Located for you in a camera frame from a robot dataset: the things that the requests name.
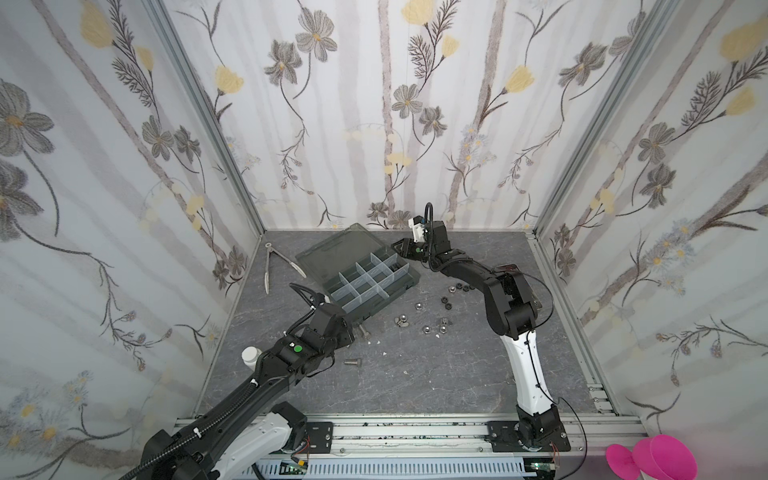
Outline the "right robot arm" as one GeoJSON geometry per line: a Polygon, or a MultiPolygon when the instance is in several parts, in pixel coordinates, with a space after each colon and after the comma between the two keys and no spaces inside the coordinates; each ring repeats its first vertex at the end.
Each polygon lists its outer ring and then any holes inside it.
{"type": "Polygon", "coordinates": [[[515,265],[494,269],[452,247],[447,227],[435,219],[430,203],[408,226],[412,237],[392,244],[400,257],[419,261],[483,295],[487,323],[505,347],[516,384],[515,435],[520,447],[531,452],[565,451],[568,437],[538,355],[536,329],[541,323],[530,277],[515,265]]]}

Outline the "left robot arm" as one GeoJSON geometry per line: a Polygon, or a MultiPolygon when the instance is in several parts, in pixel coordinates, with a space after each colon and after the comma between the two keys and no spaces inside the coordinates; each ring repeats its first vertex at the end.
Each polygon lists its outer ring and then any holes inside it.
{"type": "Polygon", "coordinates": [[[171,435],[161,430],[144,446],[141,462],[124,479],[229,479],[264,456],[293,447],[306,418],[282,403],[267,408],[322,363],[354,342],[352,324],[320,292],[292,283],[309,311],[256,360],[253,372],[224,400],[171,435]]]}

